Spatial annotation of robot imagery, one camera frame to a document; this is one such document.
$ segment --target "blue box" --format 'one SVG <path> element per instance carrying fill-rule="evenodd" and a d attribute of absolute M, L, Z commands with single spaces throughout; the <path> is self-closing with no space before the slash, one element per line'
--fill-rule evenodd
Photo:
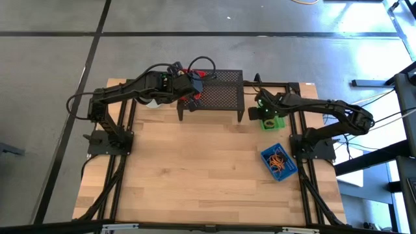
<path fill-rule="evenodd" d="M 283 153 L 286 156 L 286 162 L 285 162 L 285 169 L 281 172 L 273 172 L 273 169 L 271 169 L 268 159 L 273 156 L 275 153 Z M 291 176 L 293 173 L 296 173 L 298 171 L 298 168 L 296 167 L 295 163 L 292 161 L 292 159 L 289 157 L 289 155 L 286 153 L 286 151 L 283 149 L 280 143 L 275 144 L 274 146 L 266 149 L 265 151 L 261 152 L 261 159 L 266 164 L 268 170 L 272 174 L 273 178 L 277 181 L 283 181 L 284 179 Z"/>

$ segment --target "red component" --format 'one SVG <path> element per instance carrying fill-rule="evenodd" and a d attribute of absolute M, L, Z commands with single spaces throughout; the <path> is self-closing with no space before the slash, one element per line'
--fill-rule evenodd
<path fill-rule="evenodd" d="M 194 72 L 196 72 L 201 78 L 203 78 L 207 73 L 206 72 L 202 72 L 202 71 L 196 71 L 196 70 L 191 70 L 191 71 L 194 71 Z M 200 99 L 201 98 L 201 94 L 196 94 L 195 96 L 194 96 L 194 98 L 195 99 Z M 181 97 L 180 98 L 180 100 L 183 100 L 183 101 L 188 101 L 188 98 L 186 98 L 186 97 Z"/>

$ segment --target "wooden tabletop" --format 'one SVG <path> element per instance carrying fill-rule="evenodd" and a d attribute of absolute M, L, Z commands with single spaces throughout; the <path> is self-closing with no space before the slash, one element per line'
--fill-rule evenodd
<path fill-rule="evenodd" d="M 124 83 L 109 79 L 107 86 Z M 283 88 L 267 88 L 272 93 Z M 304 98 L 317 98 L 314 84 L 301 83 Z M 244 87 L 253 93 L 251 87 Z M 256 106 L 245 95 L 245 107 Z M 116 122 L 120 103 L 110 105 Z M 295 114 L 298 132 L 300 122 Z M 305 112 L 308 127 L 322 127 L 322 115 Z M 184 224 L 305 225 L 298 174 L 285 181 L 273 180 L 260 152 L 280 143 L 290 153 L 289 118 L 286 128 L 262 131 L 259 121 L 241 123 L 236 111 L 197 110 L 177 117 L 176 103 L 149 109 L 137 105 L 134 146 L 127 158 L 117 221 Z M 85 213 L 104 184 L 109 156 L 100 155 L 85 167 L 73 217 Z M 320 195 L 346 222 L 335 171 L 326 161 L 314 160 Z M 109 217 L 110 194 L 105 217 Z M 312 219 L 317 222 L 309 194 Z"/>

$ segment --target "gray floor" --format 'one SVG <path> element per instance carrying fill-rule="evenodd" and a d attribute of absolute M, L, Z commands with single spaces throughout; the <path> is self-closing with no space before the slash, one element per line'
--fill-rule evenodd
<path fill-rule="evenodd" d="M 103 5 L 98 0 L 1 1 L 0 31 L 94 31 Z M 113 1 L 104 30 L 395 31 L 382 3 L 320 1 L 302 6 L 289 0 Z M 75 92 L 91 41 L 0 38 L 0 142 L 26 149 L 23 157 L 0 157 L 0 226 L 31 221 L 66 119 L 65 101 Z M 265 81 L 312 82 L 320 98 L 348 102 L 385 92 L 351 88 L 352 79 L 386 79 L 411 62 L 397 38 L 101 38 L 85 90 L 105 86 L 110 77 L 135 78 L 158 62 L 188 64 L 199 55 L 213 58 L 219 69 L 244 70 L 246 80 L 259 72 Z M 195 66 L 209 67 L 202 61 Z M 82 134 L 92 127 L 75 123 L 46 222 L 71 218 L 88 146 Z"/>

